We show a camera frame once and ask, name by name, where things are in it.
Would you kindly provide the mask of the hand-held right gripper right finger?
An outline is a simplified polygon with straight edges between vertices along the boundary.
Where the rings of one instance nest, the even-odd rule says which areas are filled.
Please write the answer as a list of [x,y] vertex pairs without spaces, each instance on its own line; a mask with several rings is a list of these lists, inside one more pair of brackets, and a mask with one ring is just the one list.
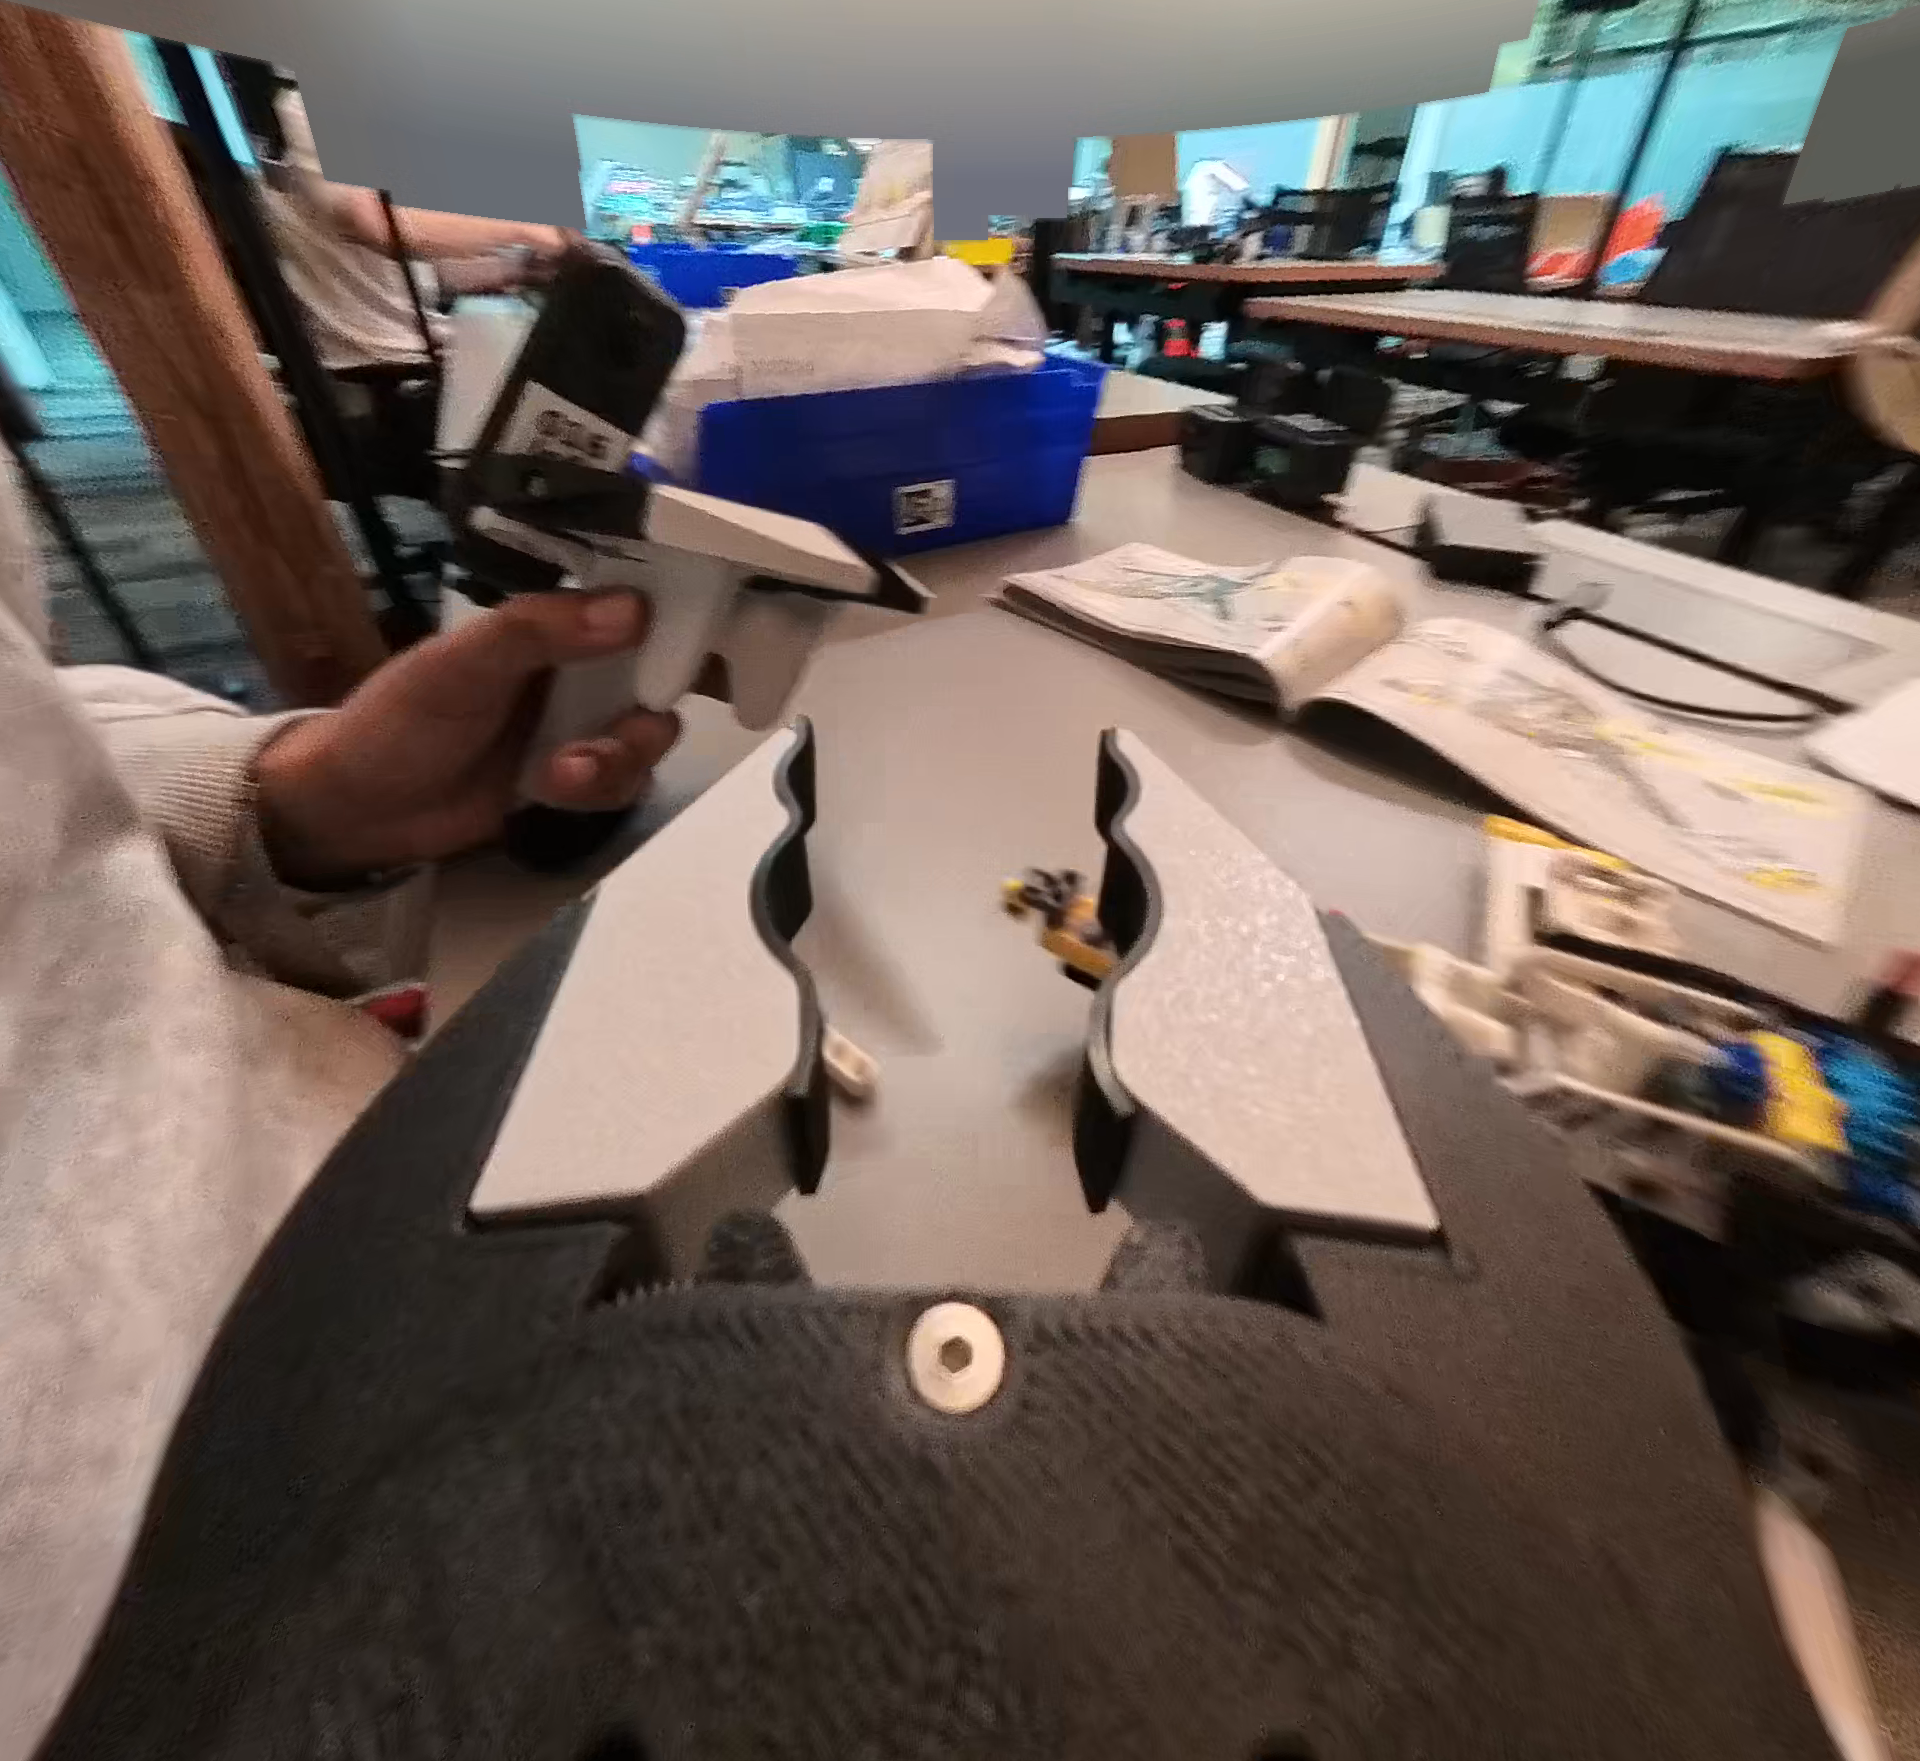
[[1077,1187],[1261,1291],[1296,1239],[1437,1252],[1442,1225],[1307,891],[1139,733],[1097,737]]

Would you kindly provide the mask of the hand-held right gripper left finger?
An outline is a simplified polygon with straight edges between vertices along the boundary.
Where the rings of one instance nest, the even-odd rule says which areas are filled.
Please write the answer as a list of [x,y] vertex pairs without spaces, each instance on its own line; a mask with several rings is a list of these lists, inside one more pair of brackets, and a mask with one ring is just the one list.
[[814,748],[807,721],[776,728],[593,887],[474,1225],[611,1221],[662,1282],[692,1276],[723,1219],[818,1188],[825,1018],[794,956]]

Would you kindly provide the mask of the zebra striped lego plane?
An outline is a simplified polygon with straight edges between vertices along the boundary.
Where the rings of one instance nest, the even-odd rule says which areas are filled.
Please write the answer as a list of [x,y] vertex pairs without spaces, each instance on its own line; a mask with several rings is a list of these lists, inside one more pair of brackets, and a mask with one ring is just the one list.
[[[1490,819],[1493,967],[1378,940],[1322,913],[1409,1139],[1409,1044],[1468,1066],[1565,1146],[1574,1172],[1638,1225],[1716,1256],[1654,1252],[1682,1316],[1758,1291],[1782,1322],[1915,1349],[1915,1046],[1870,1020],[1766,1006],[1678,953],[1663,883],[1587,849]],[[1097,881],[1028,867],[1000,903],[1093,986],[1112,947]],[[1437,1152],[1415,1148],[1439,1210]]]

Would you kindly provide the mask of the person's left forearm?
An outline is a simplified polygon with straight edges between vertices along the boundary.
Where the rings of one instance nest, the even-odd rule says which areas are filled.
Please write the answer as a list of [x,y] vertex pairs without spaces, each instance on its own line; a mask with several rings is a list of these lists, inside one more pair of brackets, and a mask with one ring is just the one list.
[[251,713],[215,693],[116,664],[59,668],[59,682],[101,735],[182,892],[227,960],[335,1000],[423,980],[434,911],[427,867],[304,887],[284,881],[266,850],[255,765],[310,710]]

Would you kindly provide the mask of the person's left hand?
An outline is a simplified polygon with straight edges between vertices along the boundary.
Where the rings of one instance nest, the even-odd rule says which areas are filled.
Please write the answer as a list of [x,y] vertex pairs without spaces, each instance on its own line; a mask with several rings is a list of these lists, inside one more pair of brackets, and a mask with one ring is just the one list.
[[280,881],[344,887],[489,847],[518,803],[609,814],[637,803],[679,723],[626,708],[597,733],[529,743],[560,668],[609,660],[646,633],[629,589],[511,596],[419,640],[251,759],[259,836]]

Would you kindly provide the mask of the blue plastic bin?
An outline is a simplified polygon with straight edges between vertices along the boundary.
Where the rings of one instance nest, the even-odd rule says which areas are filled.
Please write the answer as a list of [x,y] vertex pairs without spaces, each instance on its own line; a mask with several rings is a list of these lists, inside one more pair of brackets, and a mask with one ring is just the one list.
[[[701,321],[748,286],[902,260],[721,251],[693,266],[690,251],[657,248],[633,257],[681,299],[682,348]],[[697,408],[657,397],[629,465],[646,480],[816,520],[876,554],[991,543],[1073,518],[1103,381],[1099,363],[1057,352],[1048,335],[1024,372]]]

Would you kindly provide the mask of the white plastic bag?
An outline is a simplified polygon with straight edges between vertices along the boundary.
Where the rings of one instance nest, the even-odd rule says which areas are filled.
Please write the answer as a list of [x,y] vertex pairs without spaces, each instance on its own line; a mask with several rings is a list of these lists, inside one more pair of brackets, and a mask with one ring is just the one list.
[[699,322],[662,403],[856,394],[1024,372],[1048,343],[1028,284],[945,257],[816,269],[735,291]]

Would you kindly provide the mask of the open instruction booklet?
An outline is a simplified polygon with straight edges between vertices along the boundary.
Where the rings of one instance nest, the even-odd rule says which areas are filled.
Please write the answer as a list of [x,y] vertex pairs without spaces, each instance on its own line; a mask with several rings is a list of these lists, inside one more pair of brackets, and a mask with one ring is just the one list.
[[998,602],[1285,721],[1360,717],[1556,834],[1820,945],[1841,940],[1864,797],[1682,728],[1539,638],[1406,618],[1369,564],[1212,564],[1146,543],[1011,573]]

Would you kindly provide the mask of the black battery charger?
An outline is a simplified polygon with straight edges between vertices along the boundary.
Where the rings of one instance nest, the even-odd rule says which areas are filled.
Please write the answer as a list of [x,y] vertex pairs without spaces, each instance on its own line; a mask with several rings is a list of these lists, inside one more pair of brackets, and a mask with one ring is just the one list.
[[1238,405],[1190,405],[1177,417],[1176,456],[1187,476],[1209,485],[1245,485],[1267,417]]
[[1245,491],[1272,507],[1316,512],[1344,491],[1360,447],[1355,428],[1314,414],[1271,414],[1252,425]]

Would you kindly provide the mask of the brown wooden desk edge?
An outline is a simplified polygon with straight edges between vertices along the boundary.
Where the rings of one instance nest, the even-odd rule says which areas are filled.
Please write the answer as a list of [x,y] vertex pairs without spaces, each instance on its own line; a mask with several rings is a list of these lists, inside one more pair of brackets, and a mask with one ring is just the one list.
[[251,651],[297,706],[352,693],[385,644],[122,34],[3,1],[1,94],[19,204],[127,394]]

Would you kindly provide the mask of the long wooden desk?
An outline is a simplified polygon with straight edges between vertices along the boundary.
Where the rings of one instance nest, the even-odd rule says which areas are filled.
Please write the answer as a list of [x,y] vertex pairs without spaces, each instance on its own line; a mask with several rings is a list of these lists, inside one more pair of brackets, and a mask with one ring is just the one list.
[[1694,374],[1810,381],[1855,354],[1914,354],[1914,341],[1864,322],[1778,319],[1632,301],[1468,290],[1263,295],[1245,322],[1375,337],[1453,341],[1530,354],[1590,354]]

